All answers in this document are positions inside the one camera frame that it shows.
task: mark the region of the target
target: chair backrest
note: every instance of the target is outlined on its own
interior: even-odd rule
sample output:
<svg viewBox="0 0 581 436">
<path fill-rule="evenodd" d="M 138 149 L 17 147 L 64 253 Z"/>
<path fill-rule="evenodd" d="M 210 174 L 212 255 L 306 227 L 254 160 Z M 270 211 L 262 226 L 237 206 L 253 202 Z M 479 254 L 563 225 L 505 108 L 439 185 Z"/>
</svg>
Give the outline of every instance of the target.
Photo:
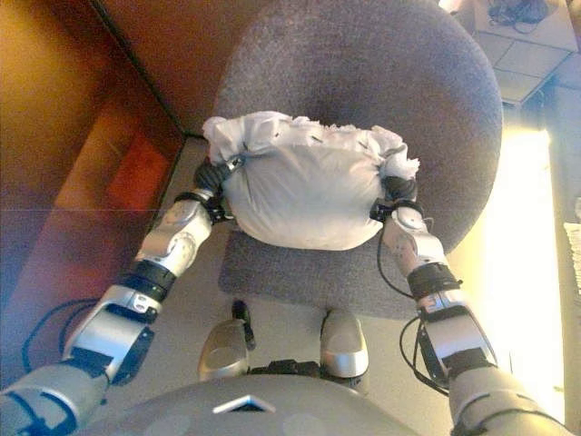
<svg viewBox="0 0 581 436">
<path fill-rule="evenodd" d="M 487 58 L 433 1 L 279 0 L 235 49 L 213 113 L 377 124 L 421 161 L 419 201 L 452 249 L 497 168 L 501 102 Z"/>
</svg>

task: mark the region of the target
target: white pillow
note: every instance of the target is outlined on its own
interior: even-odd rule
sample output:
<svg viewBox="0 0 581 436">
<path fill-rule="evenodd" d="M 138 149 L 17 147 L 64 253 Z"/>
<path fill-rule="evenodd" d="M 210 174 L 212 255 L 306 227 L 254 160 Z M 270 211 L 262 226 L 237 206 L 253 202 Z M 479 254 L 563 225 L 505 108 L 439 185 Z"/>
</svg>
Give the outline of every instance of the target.
<svg viewBox="0 0 581 436">
<path fill-rule="evenodd" d="M 369 218 L 381 179 L 410 179 L 419 161 L 407 158 L 400 136 L 382 127 L 324 126 L 307 117 L 257 112 L 203 125 L 213 164 L 245 162 L 223 184 L 238 225 L 272 245 L 348 250 L 373 237 Z"/>
</svg>

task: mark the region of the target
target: cable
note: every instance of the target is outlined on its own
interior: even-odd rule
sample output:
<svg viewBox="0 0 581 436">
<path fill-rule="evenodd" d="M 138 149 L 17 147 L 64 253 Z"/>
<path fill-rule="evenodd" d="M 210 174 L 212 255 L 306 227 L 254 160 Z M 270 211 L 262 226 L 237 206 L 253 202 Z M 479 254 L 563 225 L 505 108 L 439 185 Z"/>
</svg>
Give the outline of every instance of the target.
<svg viewBox="0 0 581 436">
<path fill-rule="evenodd" d="M 403 360 L 406 362 L 406 364 L 409 366 L 409 368 L 414 372 L 414 375 L 416 376 L 416 378 L 424 383 L 425 385 L 427 385 L 428 387 L 432 388 L 434 391 L 441 393 L 442 395 L 445 395 L 448 397 L 448 392 L 446 390 L 444 390 L 443 388 L 441 388 L 440 386 L 438 386 L 434 381 L 432 381 L 429 377 L 427 377 L 426 375 L 422 374 L 418 368 L 417 368 L 417 358 L 418 358 L 418 347 L 419 347 L 419 332 L 421 330 L 421 326 L 423 325 L 423 322 L 420 321 L 419 325 L 418 325 L 418 331 L 416 332 L 416 340 L 415 340 L 415 344 L 414 344 L 414 355 L 413 355 L 413 361 L 410 362 L 408 356 L 406 355 L 406 352 L 403 349 L 403 337 L 404 334 L 406 333 L 406 330 L 408 329 L 408 327 L 414 323 L 415 321 L 419 320 L 419 316 L 415 316 L 414 318 L 412 318 L 411 320 L 409 320 L 406 325 L 403 326 L 403 329 L 401 329 L 401 333 L 399 334 L 399 352 L 401 352 L 401 357 L 403 357 Z"/>
<path fill-rule="evenodd" d="M 30 332 L 30 334 L 28 335 L 28 337 L 26 338 L 25 342 L 22 345 L 22 349 L 21 349 L 21 354 L 22 354 L 22 364 L 25 367 L 25 371 L 26 373 L 31 372 L 32 371 L 32 366 L 30 364 L 30 357 L 28 356 L 29 353 L 29 349 L 30 349 L 30 344 L 33 341 L 33 339 L 36 337 L 36 335 L 38 334 L 38 332 L 40 331 L 40 329 L 43 327 L 43 325 L 46 324 L 46 322 L 57 312 L 60 312 L 62 309 L 65 309 L 67 307 L 71 307 L 71 306 L 75 306 L 76 304 L 84 304 L 84 303 L 92 303 L 95 304 L 99 301 L 98 298 L 84 298 L 84 299 L 80 299 L 80 300 L 71 300 L 69 302 L 64 302 L 62 304 L 59 304 L 58 306 L 54 307 L 53 309 L 51 309 L 50 311 L 48 311 L 42 318 L 41 320 L 36 324 L 36 326 L 33 328 L 33 330 Z"/>
<path fill-rule="evenodd" d="M 400 293 L 401 295 L 403 295 L 404 297 L 408 297 L 410 299 L 414 299 L 413 296 L 411 296 L 410 294 L 403 292 L 400 288 L 396 287 L 392 282 L 389 281 L 388 277 L 385 275 L 385 273 L 383 272 L 383 267 L 381 266 L 381 245 L 382 245 L 382 241 L 383 241 L 383 233 L 385 233 L 385 225 L 383 226 L 383 228 L 381 229 L 381 235 L 379 236 L 379 242 L 378 242 L 378 255 L 377 255 L 377 261 L 378 261 L 378 269 L 379 269 L 379 274 L 381 275 L 381 278 L 385 281 L 385 283 L 388 284 L 388 286 L 393 289 L 395 292 Z"/>
<path fill-rule="evenodd" d="M 86 304 L 85 306 L 81 306 L 76 311 L 71 313 L 71 315 L 64 322 L 63 328 L 58 334 L 58 351 L 61 354 L 64 353 L 64 346 L 66 345 L 66 330 L 69 328 L 69 325 L 71 325 L 71 322 L 73 322 L 74 318 L 76 318 L 79 313 L 86 311 L 87 309 L 90 309 L 92 307 L 94 307 L 94 304 Z"/>
</svg>

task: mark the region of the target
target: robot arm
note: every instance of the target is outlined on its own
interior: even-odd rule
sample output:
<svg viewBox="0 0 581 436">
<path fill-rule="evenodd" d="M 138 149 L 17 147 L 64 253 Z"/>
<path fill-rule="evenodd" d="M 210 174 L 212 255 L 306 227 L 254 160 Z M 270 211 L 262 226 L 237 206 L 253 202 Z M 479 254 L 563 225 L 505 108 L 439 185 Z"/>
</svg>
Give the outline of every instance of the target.
<svg viewBox="0 0 581 436">
<path fill-rule="evenodd" d="M 371 218 L 384 222 L 383 242 L 408 279 L 429 376 L 449 390 L 452 435 L 570 435 L 512 375 L 497 368 L 492 347 L 448 268 L 440 241 L 424 224 L 415 188 L 402 190 L 402 184 L 401 179 L 388 180 L 389 199 L 376 201 Z"/>
<path fill-rule="evenodd" d="M 176 198 L 147 234 L 133 265 L 111 286 L 67 342 L 63 359 L 44 366 L 0 396 L 2 435 L 69 434 L 82 427 L 110 384 L 129 382 L 153 340 L 149 325 L 177 277 L 192 264 L 212 225 L 227 217 L 217 200 L 221 183 L 242 164 L 205 162 L 195 189 Z"/>
</svg>

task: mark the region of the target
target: gray chair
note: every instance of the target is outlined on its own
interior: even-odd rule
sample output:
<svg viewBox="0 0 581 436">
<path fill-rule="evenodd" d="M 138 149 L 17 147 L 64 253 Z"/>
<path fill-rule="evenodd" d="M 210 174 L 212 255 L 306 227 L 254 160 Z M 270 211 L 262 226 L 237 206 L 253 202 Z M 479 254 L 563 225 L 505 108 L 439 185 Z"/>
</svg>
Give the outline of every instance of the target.
<svg viewBox="0 0 581 436">
<path fill-rule="evenodd" d="M 487 58 L 433 1 L 280 0 L 235 48 L 213 114 L 261 110 L 324 124 L 377 124 L 418 157 L 419 202 L 449 252 L 487 202 L 497 169 L 501 102 Z M 273 247 L 232 233 L 221 287 L 289 302 L 406 318 L 387 290 L 377 239 L 347 252 Z M 384 254 L 384 270 L 406 288 Z"/>
</svg>

